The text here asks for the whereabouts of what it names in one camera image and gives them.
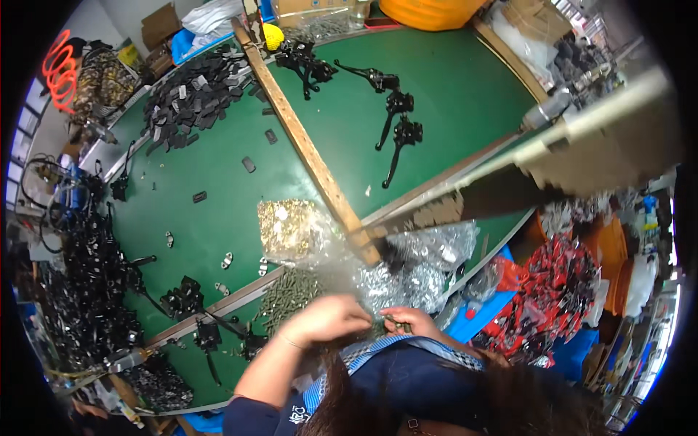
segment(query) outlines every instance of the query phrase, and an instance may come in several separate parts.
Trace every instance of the woman's right hand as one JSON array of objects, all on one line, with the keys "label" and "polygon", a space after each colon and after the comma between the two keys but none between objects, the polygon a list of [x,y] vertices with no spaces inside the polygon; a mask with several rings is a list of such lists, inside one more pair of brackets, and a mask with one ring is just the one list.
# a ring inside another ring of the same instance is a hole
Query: woman's right hand
[{"label": "woman's right hand", "polygon": [[[440,342],[443,342],[444,340],[444,333],[438,329],[431,317],[422,312],[420,309],[395,306],[381,309],[380,314],[383,316],[391,315],[395,322],[409,324],[410,328],[412,329],[412,334],[415,336],[424,336]],[[389,320],[385,320],[385,328],[389,332],[388,336],[405,334],[404,329],[396,328],[395,323]]]},{"label": "woman's right hand", "polygon": [[371,328],[371,316],[353,295],[322,296],[294,315],[279,333],[300,347],[327,342]]}]

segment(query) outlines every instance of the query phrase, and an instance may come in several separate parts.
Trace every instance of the green workbench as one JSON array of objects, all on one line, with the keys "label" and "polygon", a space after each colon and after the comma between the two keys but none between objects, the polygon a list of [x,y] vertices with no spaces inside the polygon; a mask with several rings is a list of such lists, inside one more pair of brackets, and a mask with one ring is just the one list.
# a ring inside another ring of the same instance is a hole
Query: green workbench
[{"label": "green workbench", "polygon": [[[330,63],[339,59],[345,65],[398,74],[403,92],[415,98],[410,120],[424,126],[424,141],[402,151],[392,184],[384,190],[380,184],[394,146],[389,136],[382,151],[373,147],[387,116],[387,94],[376,94],[366,80],[340,70],[305,101],[302,83],[294,72],[269,66],[360,218],[516,130],[525,111],[535,104],[518,79],[467,29],[372,33],[322,45],[316,53]],[[112,129],[122,153],[144,127],[144,100]],[[269,103],[245,95],[213,129],[196,130],[200,139],[193,145],[169,153],[160,147],[145,156],[148,141],[132,156],[127,202],[115,206],[114,230],[129,258],[158,257],[157,262],[141,268],[148,293],[155,300],[178,287],[183,275],[201,283],[205,306],[223,298],[214,288],[216,282],[232,291],[252,283],[259,278],[262,257],[258,202],[296,197],[322,203],[279,120],[261,114],[265,107]],[[279,138],[276,144],[270,145],[264,135],[269,128]],[[245,156],[257,166],[251,174],[241,164]],[[194,204],[192,195],[202,190],[207,191],[208,199]],[[480,235],[468,268],[510,236],[524,216],[522,212],[478,221]],[[174,236],[172,248],[166,244],[167,231]],[[482,250],[485,235],[487,248]],[[221,261],[227,252],[233,253],[234,260],[223,270]],[[138,311],[146,338],[175,324],[142,297],[129,294],[126,305]],[[246,321],[257,307],[258,301],[253,301],[233,313]],[[262,332],[260,323],[255,323],[256,333]],[[191,334],[183,339],[186,349],[164,347],[177,372],[194,388],[192,406],[229,398],[246,366],[243,359],[231,355],[239,341],[223,329],[221,335],[219,350],[226,353],[212,356],[222,387],[215,386]]]}]

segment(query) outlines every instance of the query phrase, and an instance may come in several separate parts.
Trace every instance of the spring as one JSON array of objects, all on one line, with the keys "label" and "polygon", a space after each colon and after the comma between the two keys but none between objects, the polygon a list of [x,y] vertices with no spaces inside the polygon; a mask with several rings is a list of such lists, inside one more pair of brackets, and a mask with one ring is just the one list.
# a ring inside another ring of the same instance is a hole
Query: spring
[{"label": "spring", "polygon": [[[53,104],[58,110],[65,110],[69,114],[75,111],[68,105],[73,101],[77,88],[77,73],[75,72],[75,60],[72,58],[73,47],[64,45],[70,37],[70,30],[66,29],[53,42],[51,48],[41,65],[41,73],[46,77],[46,86],[51,92]],[[55,63],[65,53],[66,57],[56,66]]]}]

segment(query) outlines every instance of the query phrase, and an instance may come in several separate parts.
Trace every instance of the bag of brass parts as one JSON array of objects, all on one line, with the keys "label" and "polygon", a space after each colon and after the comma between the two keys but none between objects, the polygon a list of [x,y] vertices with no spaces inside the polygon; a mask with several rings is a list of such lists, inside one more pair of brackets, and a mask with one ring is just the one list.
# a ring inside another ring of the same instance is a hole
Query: bag of brass parts
[{"label": "bag of brass parts", "polygon": [[313,269],[348,254],[332,217],[308,200],[281,200],[257,205],[262,252],[267,261]]}]

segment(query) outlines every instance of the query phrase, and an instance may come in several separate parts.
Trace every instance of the blue shirt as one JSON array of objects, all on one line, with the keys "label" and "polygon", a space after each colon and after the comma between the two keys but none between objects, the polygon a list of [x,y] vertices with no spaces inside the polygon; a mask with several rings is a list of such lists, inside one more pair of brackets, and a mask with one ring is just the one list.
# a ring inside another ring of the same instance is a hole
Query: blue shirt
[{"label": "blue shirt", "polygon": [[[445,368],[444,356],[437,355],[440,354],[438,350],[417,345],[424,344],[425,338],[411,336],[397,340],[401,339],[405,339],[403,344],[414,346],[400,346],[394,344],[395,340],[387,340],[386,346],[370,354],[370,359],[358,368],[353,368],[352,362],[355,366],[359,359],[350,356],[349,359],[353,358],[348,364],[352,387],[362,390],[368,401],[380,397],[387,400],[393,410],[404,414],[481,430],[477,424],[480,410],[474,395],[475,373]],[[436,341],[427,342],[450,350]],[[482,369],[480,361],[471,356],[461,354],[459,359],[458,363],[470,369]],[[315,410],[312,390],[305,396],[292,394],[281,411],[248,398],[235,398],[224,409],[223,436],[292,436],[298,425],[310,419]]]}]

